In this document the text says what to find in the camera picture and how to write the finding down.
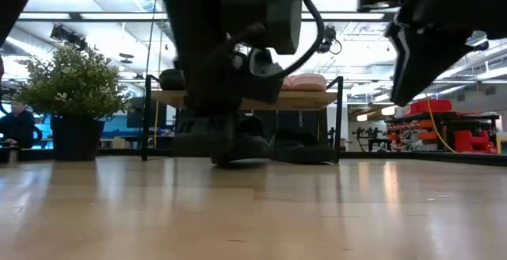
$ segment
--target ceiling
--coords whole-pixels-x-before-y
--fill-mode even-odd
[[[323,12],[323,17],[327,15],[337,18],[334,19],[336,22],[327,24],[336,29],[342,51],[338,55],[315,54],[298,72],[320,73],[329,80],[338,75],[344,76],[345,79],[365,80],[345,85],[347,94],[351,92],[355,94],[351,95],[349,100],[360,95],[365,97],[370,95],[374,101],[375,97],[388,93],[392,82],[375,84],[369,82],[369,80],[390,80],[394,73],[396,52],[391,43],[383,37],[387,23],[383,19],[358,20],[357,17],[352,17],[351,15],[361,15],[355,13],[357,0],[314,0],[314,3]],[[27,78],[26,71],[14,61],[19,59],[19,55],[51,54],[55,45],[55,41],[49,37],[51,30],[54,25],[63,25],[70,31],[85,36],[90,45],[112,58],[114,63],[120,66],[123,78],[133,78],[136,73],[146,71],[156,75],[159,70],[173,66],[176,49],[172,42],[170,24],[158,20],[152,23],[153,11],[157,17],[166,17],[163,5],[153,0],[30,0],[3,49],[4,53],[11,53],[10,59],[8,58],[11,67],[6,68],[6,74],[11,78]],[[90,19],[82,21],[56,19],[62,14],[68,16],[69,13],[80,13],[81,18],[90,17]],[[94,21],[94,15],[102,16],[99,21]],[[304,20],[297,53],[277,55],[273,52],[273,59],[282,67],[289,66],[307,50],[315,37],[314,22]],[[469,65],[485,55],[503,51],[504,47],[503,41],[492,42],[490,52],[470,54],[455,65],[461,67],[459,71],[450,71],[451,74],[442,79],[467,80],[478,73],[488,71],[484,63],[477,63],[473,67]],[[334,51],[338,50],[340,48],[336,45]],[[133,55],[132,63],[122,64],[120,53]],[[450,85],[441,87],[445,90]]]

